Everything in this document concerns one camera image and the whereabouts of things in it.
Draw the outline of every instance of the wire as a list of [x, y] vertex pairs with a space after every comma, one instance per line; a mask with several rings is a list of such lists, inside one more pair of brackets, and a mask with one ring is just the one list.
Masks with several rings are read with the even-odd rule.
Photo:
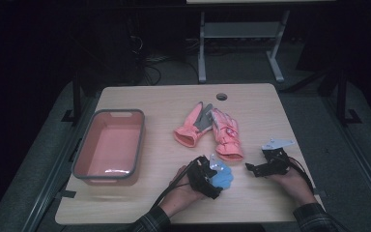
[[188, 63], [187, 61], [179, 60], [179, 59], [176, 59], [170, 56], [161, 56], [159, 58], [149, 58], [147, 60], [151, 63], [148, 66], [146, 66], [147, 68], [152, 68], [152, 65], [160, 64], [163, 62], [180, 62], [186, 65], [189, 65], [194, 71], [195, 75], [198, 77], [198, 71], [195, 69], [195, 67], [192, 64]]
[[351, 230], [349, 230], [344, 224], [342, 224], [339, 220], [337, 220], [335, 217], [333, 217], [332, 215], [326, 213], [328, 215], [328, 217], [333, 220], [337, 225], [339, 225], [343, 230], [347, 231], [347, 232], [351, 232]]
[[146, 69], [144, 70], [144, 78], [146, 79], [147, 84], [148, 85], [157, 85], [161, 81], [161, 71], [158, 70], [157, 68], [151, 67], [151, 66], [145, 66], [144, 68], [149, 68], [149, 69], [155, 70], [158, 73], [157, 80], [153, 81], [152, 77], [149, 75], [149, 73], [146, 71]]
[[137, 50], [141, 50], [141, 49], [143, 49], [143, 40], [141, 40], [141, 38], [140, 37], [136, 37], [136, 36], [130, 36], [132, 39], [134, 39], [134, 40], [138, 40], [138, 41], [140, 41], [140, 46], [137, 48]]
[[161, 195], [157, 198], [155, 204], [153, 204], [152, 206], [152, 209], [157, 206], [161, 200], [165, 197], [165, 195], [167, 195], [168, 192], [170, 192], [172, 189], [175, 189], [177, 187], [180, 187], [180, 186], [177, 186], [177, 184], [183, 179], [183, 177], [186, 175], [186, 173], [188, 172], [188, 169], [196, 162], [196, 159], [191, 161], [188, 166], [179, 174], [179, 176], [161, 193]]
[[287, 165], [289, 165], [290, 167], [294, 168], [296, 171], [298, 171], [298, 173], [301, 175], [301, 177], [303, 178], [303, 180], [305, 180], [305, 182], [308, 184], [309, 186], [309, 189], [311, 190], [312, 194], [314, 194], [314, 188], [312, 186], [312, 182], [311, 180], [309, 179], [308, 175], [306, 174], [305, 172], [305, 169], [303, 168], [303, 166], [294, 158], [292, 157], [288, 157], [288, 159], [292, 159], [294, 160], [297, 164], [300, 165], [300, 168], [298, 166], [296, 166], [295, 164], [293, 164], [291, 161], [286, 161], [285, 159], [282, 159], [282, 158], [279, 158], [279, 157], [275, 157], [275, 156], [271, 156], [272, 158], [276, 159], [276, 160], [280, 160], [284, 163], [286, 163]]

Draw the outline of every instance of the black cable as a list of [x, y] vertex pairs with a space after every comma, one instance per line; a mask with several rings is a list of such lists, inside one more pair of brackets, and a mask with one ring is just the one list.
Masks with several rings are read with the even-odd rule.
[[188, 169], [196, 162], [196, 159], [191, 161], [189, 165], [180, 173], [180, 175], [161, 193], [161, 195], [157, 198], [155, 204], [153, 204], [152, 209], [157, 206], [161, 200], [167, 195], [168, 192], [170, 192], [172, 189], [175, 189], [179, 186], [177, 184], [182, 180], [182, 178], [186, 175], [188, 172]]
[[182, 184], [182, 185], [176, 186], [176, 188], [183, 187], [183, 186], [188, 186], [188, 185], [190, 185], [190, 183], [186, 183], [186, 184]]
[[280, 161], [282, 161], [282, 162], [284, 162], [285, 164], [287, 164], [288, 166], [290, 166], [290, 167], [292, 167], [292, 168], [294, 168], [295, 170], [297, 170], [298, 171], [298, 173], [301, 175], [301, 177], [303, 178], [303, 180], [305, 180], [305, 182], [308, 184], [308, 186], [309, 186], [309, 189], [311, 190], [311, 192], [312, 192], [312, 194], [314, 194], [315, 192], [314, 192], [314, 188], [313, 188], [313, 186], [312, 186], [312, 182], [311, 182], [311, 180], [309, 179], [309, 177], [308, 177], [308, 175], [306, 174], [306, 172], [305, 172], [305, 169], [303, 168], [303, 166], [296, 160], [296, 159], [294, 159], [294, 158], [292, 158], [292, 157], [288, 157], [288, 159], [292, 159], [292, 160], [294, 160], [299, 166], [300, 166], [300, 168], [297, 166], [297, 165], [295, 165], [294, 163], [292, 163], [291, 161], [286, 161], [285, 159], [282, 159], [282, 158], [279, 158], [279, 157], [275, 157], [275, 156], [271, 156], [272, 158], [274, 158], [274, 159], [276, 159], [276, 160], [280, 160]]
[[195, 67], [192, 64], [188, 63], [187, 61], [183, 61], [183, 60], [180, 60], [180, 59], [169, 57], [169, 58], [164, 59], [164, 60], [153, 61], [153, 62], [150, 62], [150, 63], [152, 63], [153, 65], [156, 65], [156, 64], [164, 63], [164, 62], [180, 62], [180, 63], [186, 64], [186, 65], [189, 65], [192, 68], [192, 70], [194, 71], [195, 75], [198, 77], [198, 71], [195, 69]]
[[326, 213], [328, 215], [328, 218], [333, 220], [337, 225], [339, 225], [343, 230], [347, 231], [347, 232], [351, 232], [350, 229], [348, 229], [345, 225], [343, 225], [341, 222], [339, 222], [339, 220], [337, 220], [335, 217], [333, 217], [332, 215]]
[[161, 71], [155, 67], [152, 66], [145, 66], [144, 68], [149, 68], [152, 70], [155, 70], [158, 73], [158, 78], [156, 81], [152, 80], [152, 77], [149, 75], [149, 73], [144, 70], [144, 78], [146, 79], [147, 84], [149, 85], [157, 85], [161, 81]]

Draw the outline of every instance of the plastic tray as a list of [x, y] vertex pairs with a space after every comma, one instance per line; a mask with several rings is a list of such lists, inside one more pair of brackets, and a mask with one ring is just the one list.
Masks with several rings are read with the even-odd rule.
[[139, 109], [96, 112], [71, 173], [88, 185], [133, 185], [138, 179], [144, 119]]

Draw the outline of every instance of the hand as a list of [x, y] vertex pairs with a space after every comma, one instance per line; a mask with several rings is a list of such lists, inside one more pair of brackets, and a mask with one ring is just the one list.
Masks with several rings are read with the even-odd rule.
[[[185, 166], [181, 167], [173, 181], [186, 169]], [[204, 194], [195, 191], [189, 185], [187, 175], [177, 184], [177, 187], [167, 193], [164, 199], [159, 204], [159, 207], [168, 215], [169, 218], [178, 212], [185, 210], [189, 205], [197, 200], [204, 198]]]
[[285, 175], [274, 174], [268, 178], [280, 184], [301, 206], [318, 202], [308, 184], [294, 168], [290, 168]]

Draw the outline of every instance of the dark background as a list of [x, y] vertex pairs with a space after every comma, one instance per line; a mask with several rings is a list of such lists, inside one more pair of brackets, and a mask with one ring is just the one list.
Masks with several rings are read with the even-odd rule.
[[[85, 2], [0, 1], [0, 200], [56, 98], [74, 76], [79, 76], [86, 95], [108, 85], [135, 85], [142, 76], [133, 72], [141, 73], [147, 54], [131, 52], [129, 35], [144, 38], [147, 48], [175, 47], [178, 54], [183, 38], [197, 37], [198, 30], [189, 27], [197, 28], [196, 12], [142, 12], [127, 24], [133, 12], [81, 11]], [[327, 11], [292, 11], [284, 40], [306, 40], [301, 70], [316, 72], [344, 57], [339, 66], [371, 105], [371, 1], [338, 3]], [[110, 1], [97, 1], [106, 9], [107, 4]], [[304, 14], [315, 16], [299, 19]]]

